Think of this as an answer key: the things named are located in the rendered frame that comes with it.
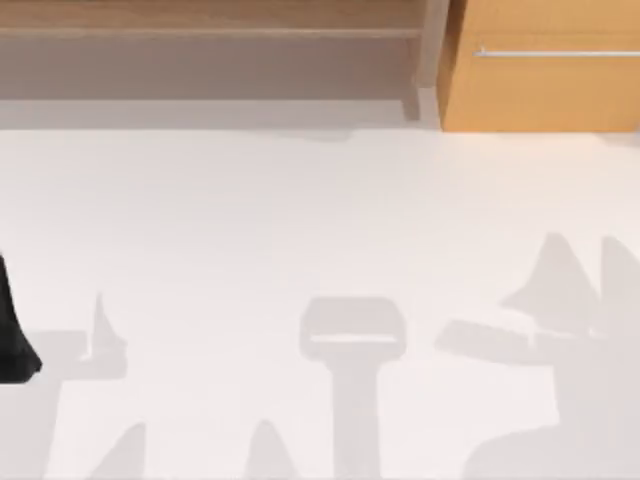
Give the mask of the open wooden shelf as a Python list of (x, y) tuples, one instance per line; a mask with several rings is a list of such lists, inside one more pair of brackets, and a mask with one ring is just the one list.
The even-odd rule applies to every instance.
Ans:
[(395, 101), (420, 114), (451, 0), (0, 0), (0, 99)]

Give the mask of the wooden cupboard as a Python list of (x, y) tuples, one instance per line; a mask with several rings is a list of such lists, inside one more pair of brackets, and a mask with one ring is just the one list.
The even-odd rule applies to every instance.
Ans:
[(447, 132), (640, 130), (640, 0), (451, 0)]

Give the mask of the wooden drawer front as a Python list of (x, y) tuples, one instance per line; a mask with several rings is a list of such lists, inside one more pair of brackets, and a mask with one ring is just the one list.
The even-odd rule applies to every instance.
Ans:
[(459, 44), (443, 127), (452, 132), (640, 129), (640, 58), (480, 58), (488, 50), (640, 51), (640, 34), (476, 34)]

